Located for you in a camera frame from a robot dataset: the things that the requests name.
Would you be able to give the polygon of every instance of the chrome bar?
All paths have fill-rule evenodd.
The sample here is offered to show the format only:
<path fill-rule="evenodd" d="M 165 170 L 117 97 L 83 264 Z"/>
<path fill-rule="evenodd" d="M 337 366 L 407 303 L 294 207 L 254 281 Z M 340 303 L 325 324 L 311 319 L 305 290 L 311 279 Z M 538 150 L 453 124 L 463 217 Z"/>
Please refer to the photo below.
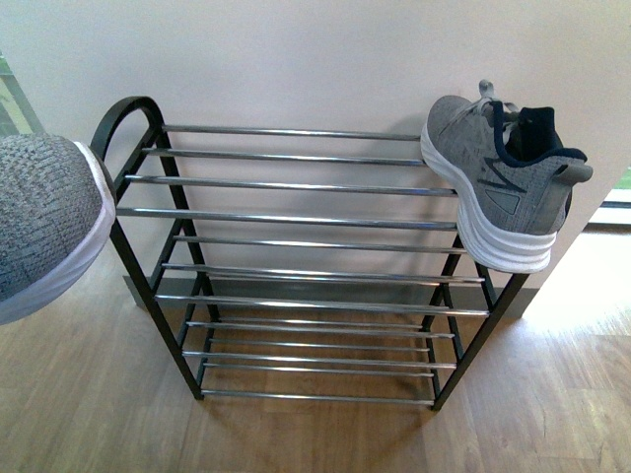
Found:
<path fill-rule="evenodd" d="M 385 345 L 337 345 L 331 343 L 303 343 L 303 342 L 266 342 L 262 340 L 240 340 L 233 338 L 213 338 L 212 344 L 218 345 L 256 345 L 264 347 L 291 347 L 291 348 L 326 348 L 334 350 L 374 350 L 381 352 L 406 352 L 406 353 L 427 353 L 429 348 L 417 347 L 389 347 Z M 200 356 L 205 357 L 206 352 L 182 352 L 185 357 Z"/>
<path fill-rule="evenodd" d="M 368 376 L 412 376 L 433 377 L 430 372 L 389 372 L 378 370 L 326 370 L 323 368 L 297 368 L 297 367 L 265 367 L 260 365 L 234 365 L 227 363 L 204 363 L 206 368 L 220 368 L 229 370 L 245 370 L 255 372 L 323 372 L 326 374 L 360 374 Z"/>
<path fill-rule="evenodd" d="M 283 323 L 289 325 L 328 325 L 334 327 L 376 327 L 376 328 L 408 328 L 421 330 L 423 325 L 412 323 L 381 323 L 381 322 L 349 322 L 332 320 L 305 320 L 303 318 L 262 318 L 262 317 L 222 317 L 222 322 L 227 323 Z"/>
<path fill-rule="evenodd" d="M 231 159 L 252 161 L 277 161 L 277 162 L 307 162 L 307 163 L 332 163 L 340 165 L 375 165 L 375 166 L 427 166 L 421 160 L 401 160 L 395 158 L 366 158 L 343 156 L 303 156 L 303 155 L 270 155 L 261 153 L 236 153 L 230 151 L 196 151 L 176 150 L 173 148 L 144 148 L 147 156 L 163 156 L 169 158 L 203 158 L 203 159 Z"/>
<path fill-rule="evenodd" d="M 395 229 L 395 230 L 456 230 L 454 222 L 403 222 L 384 220 L 356 220 L 356 219 L 325 219 L 317 217 L 281 217 L 272 215 L 246 215 L 246 214 L 218 214 L 198 210 L 175 209 L 141 209 L 119 207 L 116 209 L 118 217 L 151 217 L 167 219 L 192 219 L 214 220 L 220 222 L 255 222 L 267 224 L 302 224 L 325 225 L 334 227 L 362 227 L 371 229 Z"/>
<path fill-rule="evenodd" d="M 364 304 L 330 301 L 300 301 L 276 300 L 260 298 L 233 298 L 225 296 L 154 296 L 156 301 L 171 301 L 182 304 L 217 304 L 232 306 L 261 306 L 274 308 L 305 308 L 305 309 L 333 309 L 353 310 L 378 313 L 417 313 L 428 315 L 462 315 L 469 317 L 487 317 L 488 310 L 456 309 L 434 305 L 406 305 L 406 304 Z"/>
<path fill-rule="evenodd" d="M 480 284 L 484 278 L 477 276 L 414 276 L 403 274 L 345 273 L 328 271 L 303 271 L 289 269 L 233 268 L 208 266 L 204 264 L 163 263 L 165 270 L 203 272 L 219 279 L 220 277 L 256 280 L 290 280 L 314 282 L 347 283 L 390 283 L 420 284 L 438 286 L 440 284 Z"/>
<path fill-rule="evenodd" d="M 356 330 L 342 328 L 309 328 L 309 327 L 284 327 L 281 325 L 247 325 L 243 323 L 223 322 L 186 322 L 189 327 L 219 328 L 222 330 L 244 330 L 250 332 L 294 332 L 317 333 L 335 335 L 359 335 L 367 337 L 392 337 L 392 338 L 453 338 L 451 333 L 435 332 L 395 332 L 393 330 Z"/>
<path fill-rule="evenodd" d="M 342 402 L 375 402 L 384 404 L 407 404 L 413 406 L 433 406 L 431 399 L 398 399 L 387 397 L 353 397 L 353 396 L 322 396 L 314 394 L 283 394 L 277 392 L 255 392 L 255 391 L 230 391 L 221 389 L 202 389 L 201 393 L 206 396 L 228 396 L 228 397 L 257 397 L 264 399 L 296 399 L 306 401 L 342 401 Z"/>
<path fill-rule="evenodd" d="M 355 360 L 351 358 L 280 357 L 272 355 L 251 355 L 246 353 L 209 353 L 207 354 L 206 358 L 214 358 L 219 360 L 250 360 L 284 363 L 325 363 L 329 365 L 354 365 L 359 367 L 420 368 L 424 370 L 456 369 L 455 363 L 391 362 L 388 360 Z"/>
<path fill-rule="evenodd" d="M 368 244 L 368 243 L 322 243 L 317 241 L 289 241 L 267 239 L 231 239 L 211 238 L 207 236 L 174 236 L 176 241 L 213 243 L 213 244 L 245 244 L 263 246 L 290 246 L 300 248 L 326 248 L 326 249 L 359 249 L 368 251 L 403 251 L 417 253 L 441 253 L 441 254 L 465 254 L 464 248 L 439 247 L 439 246 L 412 246 L 397 244 Z"/>
<path fill-rule="evenodd" d="M 416 188 L 416 187 L 379 187 L 363 185 L 324 185 L 296 184 L 282 182 L 251 182 L 243 180 L 210 179 L 203 177 L 167 177 L 160 175 L 129 174 L 125 177 L 130 182 L 143 184 L 199 185 L 207 187 L 230 187 L 245 189 L 274 190 L 318 190 L 325 192 L 351 192 L 363 194 L 412 195 L 424 197 L 457 197 L 453 189 Z"/>
<path fill-rule="evenodd" d="M 419 142 L 419 135 L 372 133 L 364 131 L 292 130 L 280 128 L 246 128 L 232 126 L 163 125 L 163 131 L 177 133 L 214 133 L 228 135 L 303 136 L 307 138 L 350 138 L 355 140 L 387 140 Z"/>

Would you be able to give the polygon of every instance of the shoe sole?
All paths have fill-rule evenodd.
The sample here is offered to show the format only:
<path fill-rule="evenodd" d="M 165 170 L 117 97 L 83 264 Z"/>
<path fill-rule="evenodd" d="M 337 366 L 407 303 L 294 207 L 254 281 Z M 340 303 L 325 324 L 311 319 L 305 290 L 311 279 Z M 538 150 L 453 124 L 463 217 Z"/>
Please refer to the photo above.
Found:
<path fill-rule="evenodd" d="M 101 211 L 85 238 L 57 266 L 27 288 L 0 302 L 0 325 L 26 317 L 65 293 L 86 272 L 109 238 L 116 210 L 105 175 L 90 148 L 81 143 L 75 145 L 90 166 L 103 202 Z"/>
<path fill-rule="evenodd" d="M 539 236 L 507 232 L 489 222 L 466 174 L 438 152 L 427 124 L 421 133 L 421 152 L 427 166 L 456 190 L 457 229 L 464 248 L 475 261 L 506 273 L 536 273 L 548 265 L 556 233 Z"/>

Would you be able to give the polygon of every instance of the gray knit fabric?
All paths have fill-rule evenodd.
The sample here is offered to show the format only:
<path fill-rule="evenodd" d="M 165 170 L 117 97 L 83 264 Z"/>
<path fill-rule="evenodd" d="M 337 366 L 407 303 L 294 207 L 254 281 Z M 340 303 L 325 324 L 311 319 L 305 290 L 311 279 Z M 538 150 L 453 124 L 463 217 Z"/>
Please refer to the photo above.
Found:
<path fill-rule="evenodd" d="M 457 96 L 434 104 L 427 121 L 432 144 L 466 174 L 482 212 L 495 227 L 530 235 L 557 232 L 565 222 L 572 186 L 587 180 L 592 169 L 582 160 L 564 156 L 550 156 L 523 168 L 506 165 L 495 150 L 487 116 L 473 112 L 454 120 L 469 105 Z M 573 175 L 580 180 L 554 178 L 566 165 L 579 170 Z"/>
<path fill-rule="evenodd" d="M 59 136 L 0 141 L 0 301 L 55 268 L 102 208 L 86 158 Z"/>

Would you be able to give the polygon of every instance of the sneaker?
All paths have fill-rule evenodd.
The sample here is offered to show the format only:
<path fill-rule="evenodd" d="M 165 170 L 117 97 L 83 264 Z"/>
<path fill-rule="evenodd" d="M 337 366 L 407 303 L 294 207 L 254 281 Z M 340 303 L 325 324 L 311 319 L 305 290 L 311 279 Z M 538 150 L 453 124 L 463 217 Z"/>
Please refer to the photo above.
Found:
<path fill-rule="evenodd" d="M 479 101 L 439 99 L 421 136 L 425 163 L 458 194 L 457 227 L 473 259 L 509 273 L 534 273 L 550 261 L 574 184 L 592 177 L 579 150 L 563 148 L 554 109 L 495 98 L 480 82 Z"/>
<path fill-rule="evenodd" d="M 0 140 L 0 324 L 42 308 L 88 269 L 115 217 L 90 148 L 59 136 Z"/>

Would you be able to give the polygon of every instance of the shoelace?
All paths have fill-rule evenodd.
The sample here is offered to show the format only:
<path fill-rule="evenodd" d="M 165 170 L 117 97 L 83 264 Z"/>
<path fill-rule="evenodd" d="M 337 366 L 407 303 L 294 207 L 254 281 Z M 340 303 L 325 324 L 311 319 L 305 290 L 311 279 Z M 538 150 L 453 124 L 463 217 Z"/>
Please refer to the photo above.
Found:
<path fill-rule="evenodd" d="M 454 124 L 459 122 L 460 120 L 462 120 L 465 116 L 467 116 L 469 113 L 477 113 L 477 114 L 482 114 L 485 105 L 487 105 L 488 103 L 490 103 L 491 101 L 500 101 L 496 96 L 495 96 L 495 89 L 493 87 L 493 83 L 490 81 L 487 81 L 486 79 L 482 79 L 480 81 L 480 84 L 478 85 L 479 91 L 480 91 L 480 99 L 478 101 L 475 101 L 469 105 L 467 105 L 465 108 L 463 108 L 460 112 L 458 112 L 451 120 L 448 121 L 447 125 L 445 126 L 445 128 L 443 129 L 443 131 L 445 131 L 445 129 Z M 511 112 L 514 113 L 519 113 L 520 109 L 511 101 L 502 101 L 502 104 L 504 105 L 504 107 Z M 511 132 L 518 126 L 518 123 L 516 120 L 514 121 L 507 121 L 504 123 L 504 128 L 503 128 L 503 132 L 502 132 L 502 137 L 503 137 L 503 141 L 504 144 L 506 145 L 509 142 L 509 139 L 511 138 Z"/>

